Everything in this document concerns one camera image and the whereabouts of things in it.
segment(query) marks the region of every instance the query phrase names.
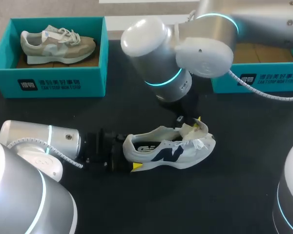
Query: brown cardboard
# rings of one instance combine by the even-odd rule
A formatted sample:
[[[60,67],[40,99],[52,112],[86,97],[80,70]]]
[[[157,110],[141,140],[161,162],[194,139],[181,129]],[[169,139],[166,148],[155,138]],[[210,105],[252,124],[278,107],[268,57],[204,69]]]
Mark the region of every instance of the brown cardboard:
[[[233,63],[293,62],[288,49],[257,44],[237,44]]]
[[[94,53],[84,61],[75,64],[64,64],[61,62],[50,62],[38,65],[28,65],[25,61],[25,54],[22,53],[16,68],[52,68],[52,67],[98,67],[99,66],[100,47],[97,46]]]

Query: floor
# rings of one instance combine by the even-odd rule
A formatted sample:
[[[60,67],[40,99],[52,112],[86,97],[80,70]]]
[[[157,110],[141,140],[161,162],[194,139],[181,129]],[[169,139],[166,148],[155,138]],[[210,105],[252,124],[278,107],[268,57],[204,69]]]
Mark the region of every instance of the floor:
[[[111,39],[136,20],[159,15],[166,24],[186,20],[197,0],[0,0],[0,39],[10,18],[106,16]]]

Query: white sneaker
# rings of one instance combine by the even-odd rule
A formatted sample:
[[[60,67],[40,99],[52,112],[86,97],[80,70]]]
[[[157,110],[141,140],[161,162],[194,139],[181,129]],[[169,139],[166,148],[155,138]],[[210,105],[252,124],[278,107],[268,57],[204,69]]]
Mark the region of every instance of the white sneaker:
[[[49,25],[41,33],[21,33],[21,47],[28,64],[62,62],[72,64],[90,56],[96,43],[93,38],[81,37],[73,30]]]
[[[208,157],[216,145],[206,124],[196,120],[196,125],[175,129],[161,126],[149,133],[130,134],[123,143],[124,155],[129,162],[142,163],[135,171],[161,165],[191,167]]]

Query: robotic arm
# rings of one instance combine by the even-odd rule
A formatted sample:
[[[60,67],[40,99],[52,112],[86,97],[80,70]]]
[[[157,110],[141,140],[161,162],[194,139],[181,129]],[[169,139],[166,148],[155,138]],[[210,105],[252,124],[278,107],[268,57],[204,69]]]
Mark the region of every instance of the robotic arm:
[[[138,74],[164,106],[177,104],[178,114],[198,115],[185,107],[198,100],[190,73],[203,78],[229,73],[261,96],[293,101],[264,94],[230,71],[235,45],[242,42],[293,49],[293,1],[201,0],[188,22],[169,26],[149,17],[125,30],[121,38]]]

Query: shoe tongue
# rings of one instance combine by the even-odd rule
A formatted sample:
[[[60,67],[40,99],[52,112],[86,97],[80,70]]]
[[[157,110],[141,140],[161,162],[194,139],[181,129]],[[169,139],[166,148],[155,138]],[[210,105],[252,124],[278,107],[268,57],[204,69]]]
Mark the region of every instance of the shoe tongue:
[[[209,133],[209,129],[206,124],[197,120],[193,127],[184,123],[179,133],[183,137],[183,140],[195,140],[205,137]]]
[[[69,39],[68,36],[63,37],[62,34],[59,34],[59,33],[50,32],[50,31],[42,31],[42,35],[41,35],[42,42],[45,42],[45,40],[47,40],[47,38],[54,38],[57,40],[68,40]]]
[[[48,26],[45,28],[45,31],[57,33],[57,32],[59,31],[59,29],[56,28],[56,27],[53,27],[52,25],[48,25]]]

